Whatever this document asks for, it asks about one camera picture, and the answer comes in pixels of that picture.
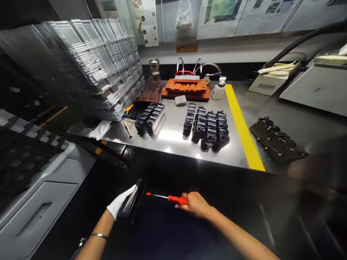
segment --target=black hose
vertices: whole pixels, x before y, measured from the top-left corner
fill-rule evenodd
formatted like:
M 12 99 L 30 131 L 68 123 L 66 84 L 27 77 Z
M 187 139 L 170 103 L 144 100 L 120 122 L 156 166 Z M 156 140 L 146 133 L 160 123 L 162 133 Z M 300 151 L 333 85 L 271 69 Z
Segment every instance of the black hose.
M 338 32 L 345 30 L 347 28 L 347 20 L 344 20 L 342 22 L 333 23 L 330 25 L 323 26 L 321 28 L 318 28 L 307 35 L 301 37 L 300 39 L 297 39 L 295 42 L 293 42 L 291 45 L 289 45 L 287 48 L 285 48 L 283 51 L 281 51 L 276 57 L 274 57 L 271 61 L 269 61 L 267 64 L 263 65 L 262 69 L 270 68 L 273 65 L 275 65 L 276 62 L 278 62 L 280 59 L 282 59 L 285 55 L 287 55 L 290 51 L 298 47 L 303 42 L 316 37 L 318 35 L 328 33 L 328 32 Z

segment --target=gray machine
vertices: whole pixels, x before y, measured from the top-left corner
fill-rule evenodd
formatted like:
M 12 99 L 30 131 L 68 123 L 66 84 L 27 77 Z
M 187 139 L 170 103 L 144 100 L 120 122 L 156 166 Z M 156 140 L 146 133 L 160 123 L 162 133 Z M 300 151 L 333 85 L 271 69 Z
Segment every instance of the gray machine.
M 347 57 L 317 57 L 280 98 L 347 116 Z
M 12 114 L 0 110 L 0 127 Z M 21 132 L 28 122 L 18 119 L 9 129 Z M 35 138 L 38 126 L 27 137 Z M 39 139 L 47 142 L 49 132 Z M 50 144 L 57 145 L 59 137 Z M 56 154 L 31 179 L 29 188 L 17 194 L 0 212 L 0 259 L 30 259 L 72 199 L 92 168 L 95 159 L 83 148 L 64 141 Z

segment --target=hand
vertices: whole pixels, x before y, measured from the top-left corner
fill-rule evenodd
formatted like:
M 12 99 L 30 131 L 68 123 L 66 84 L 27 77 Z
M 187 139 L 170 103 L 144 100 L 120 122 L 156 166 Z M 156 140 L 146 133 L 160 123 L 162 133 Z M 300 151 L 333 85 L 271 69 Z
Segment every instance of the hand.
M 115 220 L 117 218 L 118 211 L 120 207 L 122 206 L 123 202 L 135 190 L 135 187 L 136 187 L 136 184 L 132 186 L 130 189 L 128 189 L 127 191 L 118 195 L 117 198 L 115 198 L 112 201 L 112 203 L 106 207 Z
M 182 193 L 182 197 L 187 199 L 188 205 L 176 204 L 175 208 L 189 211 L 197 217 L 206 218 L 213 209 L 198 192 Z

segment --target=screwdriver handle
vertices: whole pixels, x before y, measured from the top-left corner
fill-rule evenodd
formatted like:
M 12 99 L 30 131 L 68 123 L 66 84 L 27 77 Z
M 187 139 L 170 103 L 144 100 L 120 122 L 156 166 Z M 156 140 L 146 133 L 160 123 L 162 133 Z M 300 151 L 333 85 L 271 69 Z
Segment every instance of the screwdriver handle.
M 188 205 L 188 201 L 187 199 L 185 198 L 182 198 L 182 197 L 175 197 L 175 196 L 168 196 L 167 197 L 168 201 L 171 201 L 171 202 L 177 202 L 181 205 Z

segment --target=stack of clear plastic trays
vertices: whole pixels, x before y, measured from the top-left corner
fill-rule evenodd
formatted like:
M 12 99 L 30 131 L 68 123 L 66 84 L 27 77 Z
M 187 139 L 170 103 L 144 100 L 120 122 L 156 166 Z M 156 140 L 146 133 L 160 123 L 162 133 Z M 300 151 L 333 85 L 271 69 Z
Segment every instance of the stack of clear plastic trays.
M 86 109 L 86 113 L 103 120 L 119 122 L 124 115 L 125 109 L 133 103 L 134 99 L 142 94 L 145 85 L 144 77 L 140 76 L 115 105 L 108 109 Z
M 139 89 L 134 33 L 118 19 L 48 21 L 1 31 L 0 47 L 60 104 L 104 114 Z

